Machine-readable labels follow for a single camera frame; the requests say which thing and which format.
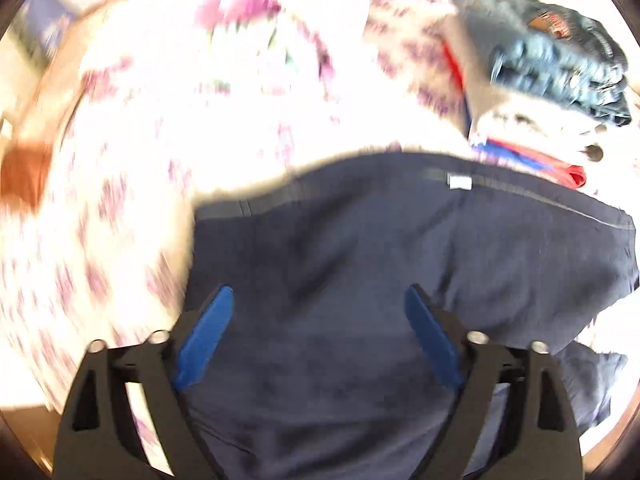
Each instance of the pink floral pattern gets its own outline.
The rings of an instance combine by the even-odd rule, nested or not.
[[[178,283],[164,254],[160,254],[155,267],[146,270],[146,288],[165,308],[171,308]]]
[[[636,174],[636,178],[640,178],[640,158],[634,159],[632,170]]]
[[[101,220],[107,220],[114,225],[124,211],[127,197],[127,179],[123,175],[109,178],[102,184],[102,197],[98,206]]]
[[[402,46],[412,61],[427,63],[438,70],[450,72],[442,46],[433,43],[418,43],[417,41],[405,41]]]
[[[376,18],[373,18],[371,16],[368,17],[365,27],[367,30],[376,32],[378,34],[385,34],[389,30],[388,23],[385,23],[382,20],[377,20]]]
[[[276,159],[284,161],[285,166],[289,166],[295,146],[291,127],[288,124],[280,124],[278,126],[278,139]]]
[[[418,102],[427,108],[434,110],[440,117],[459,112],[462,109],[460,97],[451,97],[429,88],[420,86],[417,94]]]
[[[18,291],[18,298],[15,301],[15,311],[22,321],[24,321],[24,303],[24,291],[20,289]]]
[[[276,13],[280,4],[276,0],[232,0],[223,8],[222,0],[206,0],[196,12],[196,22],[203,28],[237,23],[249,18]]]
[[[111,294],[111,285],[104,271],[94,263],[87,261],[84,266],[86,284],[98,304],[104,304]]]
[[[133,60],[123,58],[118,64],[104,70],[89,71],[84,74],[82,84],[91,102],[98,103],[106,98],[114,97],[118,91],[113,82],[113,76],[117,72],[123,72],[131,67]]]
[[[126,330],[117,329],[114,326],[111,327],[111,339],[117,347],[128,346],[130,341]]]
[[[400,9],[394,10],[394,16],[397,16],[398,18],[402,18],[408,12],[409,12],[409,7],[402,7]]]
[[[88,223],[89,223],[89,206],[85,205],[84,210],[82,211],[82,215],[78,219],[78,227],[76,227],[76,237],[78,238],[78,243],[83,249],[86,246],[86,233],[87,233]]]
[[[69,176],[71,176],[71,174],[73,173],[75,166],[76,166],[76,154],[74,153],[71,156],[71,160],[69,161],[69,164],[68,164],[67,169],[66,169],[66,172],[67,172],[67,174]]]
[[[420,29],[420,33],[424,36],[432,36],[436,40],[442,41],[444,39],[444,31],[442,30],[442,20],[425,25]]]
[[[378,52],[378,65],[390,78],[395,78],[398,75],[398,65],[391,61],[389,53],[383,51]]]
[[[182,196],[190,193],[193,184],[193,171],[184,167],[179,160],[172,158],[169,160],[168,168],[169,182]]]
[[[47,365],[55,366],[58,358],[56,346],[53,344],[51,336],[43,330],[40,330],[40,349]]]
[[[60,308],[65,314],[71,312],[72,300],[76,291],[74,280],[66,264],[58,265],[56,268],[56,290],[57,300]]]
[[[389,0],[371,0],[371,5],[379,9],[391,9],[391,2]]]
[[[71,357],[71,355],[68,354],[68,352],[59,351],[58,359],[60,361],[60,364],[62,364],[62,367],[65,369],[65,371],[75,374],[76,370],[78,370],[78,365],[76,364],[76,361],[74,361],[74,359]]]

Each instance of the metal screw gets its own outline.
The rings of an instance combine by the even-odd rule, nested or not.
[[[468,332],[466,338],[477,345],[486,345],[489,342],[489,336],[483,332]]]
[[[152,335],[149,336],[148,341],[152,345],[166,343],[167,341],[169,341],[169,333],[167,332],[167,330],[156,330],[152,333]]]
[[[534,341],[533,343],[531,343],[531,349],[536,354],[548,354],[549,353],[549,346],[546,343],[543,343],[542,341]]]
[[[87,350],[89,354],[97,354],[105,348],[107,348],[107,343],[105,343],[102,339],[96,339],[89,343],[89,348]]]

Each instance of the black plastic bracket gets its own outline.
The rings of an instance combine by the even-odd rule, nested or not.
[[[467,333],[455,315],[430,305],[428,296],[417,285],[410,291],[424,308],[424,318],[420,314],[410,316],[408,311],[412,326],[419,329],[418,338],[418,332],[426,333],[430,340],[438,342],[422,342],[428,361],[452,384],[457,384],[458,379],[448,374],[447,366],[459,366],[457,371],[462,377],[449,418],[410,480],[462,477],[497,384],[510,385],[507,407],[489,462],[474,477],[582,480],[574,415],[559,378],[558,364],[544,347],[538,351],[511,349],[490,342],[484,334]],[[108,349],[101,341],[89,346],[58,432],[56,480],[171,478],[148,464],[126,383],[142,384],[162,448],[177,480],[226,479],[190,427],[172,382],[178,371],[180,349],[200,320],[205,319],[202,316],[214,304],[212,298],[200,311],[183,313],[171,332],[154,333],[138,346]]]

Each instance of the brown leather bag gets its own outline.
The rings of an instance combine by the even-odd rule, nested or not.
[[[0,166],[0,198],[11,208],[25,204],[36,211],[51,166],[51,146],[13,144]]]

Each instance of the denim jacket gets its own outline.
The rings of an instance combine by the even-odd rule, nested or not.
[[[631,122],[628,62],[600,22],[539,0],[453,0],[491,82],[594,119]]]

